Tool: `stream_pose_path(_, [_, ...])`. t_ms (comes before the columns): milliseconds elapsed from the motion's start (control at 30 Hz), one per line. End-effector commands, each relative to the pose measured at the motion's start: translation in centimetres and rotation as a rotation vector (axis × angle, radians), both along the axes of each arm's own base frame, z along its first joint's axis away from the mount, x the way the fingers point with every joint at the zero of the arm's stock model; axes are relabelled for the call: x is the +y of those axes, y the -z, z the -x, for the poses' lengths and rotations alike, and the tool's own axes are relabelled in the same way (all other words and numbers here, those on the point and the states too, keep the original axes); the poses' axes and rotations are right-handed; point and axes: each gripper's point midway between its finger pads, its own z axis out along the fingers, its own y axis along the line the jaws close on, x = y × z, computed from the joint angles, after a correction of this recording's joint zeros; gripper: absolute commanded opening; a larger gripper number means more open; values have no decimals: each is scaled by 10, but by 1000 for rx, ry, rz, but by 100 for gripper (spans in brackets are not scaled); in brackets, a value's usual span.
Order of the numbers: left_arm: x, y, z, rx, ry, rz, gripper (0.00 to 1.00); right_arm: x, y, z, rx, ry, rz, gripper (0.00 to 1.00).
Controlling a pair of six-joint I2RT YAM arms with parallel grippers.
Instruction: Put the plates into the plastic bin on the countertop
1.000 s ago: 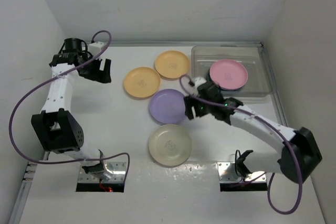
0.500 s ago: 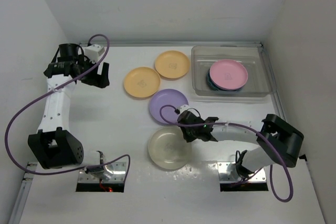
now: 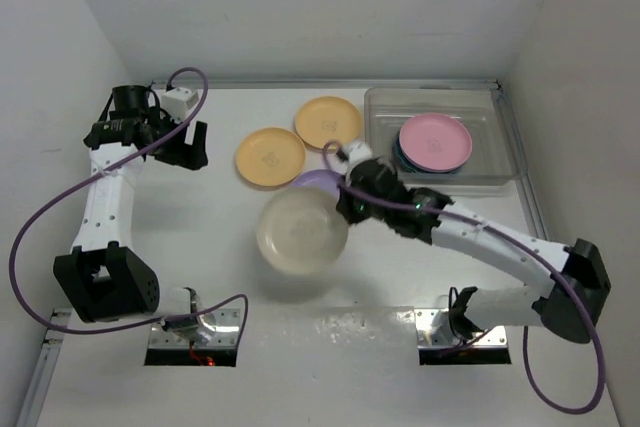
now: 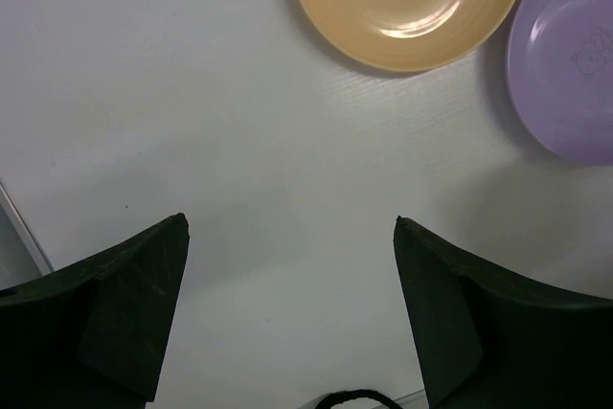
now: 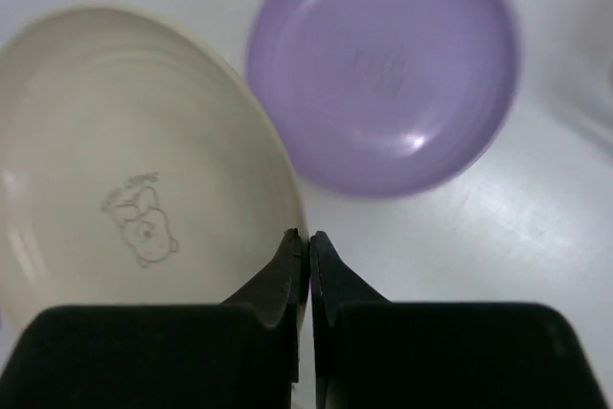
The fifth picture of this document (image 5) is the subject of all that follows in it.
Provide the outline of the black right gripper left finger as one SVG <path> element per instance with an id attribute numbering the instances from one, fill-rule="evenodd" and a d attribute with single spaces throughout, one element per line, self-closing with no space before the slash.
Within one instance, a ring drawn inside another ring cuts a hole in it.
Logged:
<path id="1" fill-rule="evenodd" d="M 38 314 L 8 362 L 11 408 L 287 408 L 299 378 L 303 242 L 218 305 Z"/>

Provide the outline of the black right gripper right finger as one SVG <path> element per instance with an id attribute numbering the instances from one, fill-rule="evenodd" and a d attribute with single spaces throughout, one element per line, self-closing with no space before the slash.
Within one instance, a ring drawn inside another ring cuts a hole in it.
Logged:
<path id="1" fill-rule="evenodd" d="M 396 303 L 309 244 L 320 408 L 603 408 L 569 322 L 534 303 Z"/>

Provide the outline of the cream plate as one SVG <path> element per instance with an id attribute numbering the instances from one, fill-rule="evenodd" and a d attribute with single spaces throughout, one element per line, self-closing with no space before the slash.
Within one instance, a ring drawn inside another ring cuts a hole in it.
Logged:
<path id="1" fill-rule="evenodd" d="M 1 50 L 1 308 L 216 303 L 307 234 L 294 170 L 202 42 L 106 6 Z"/>

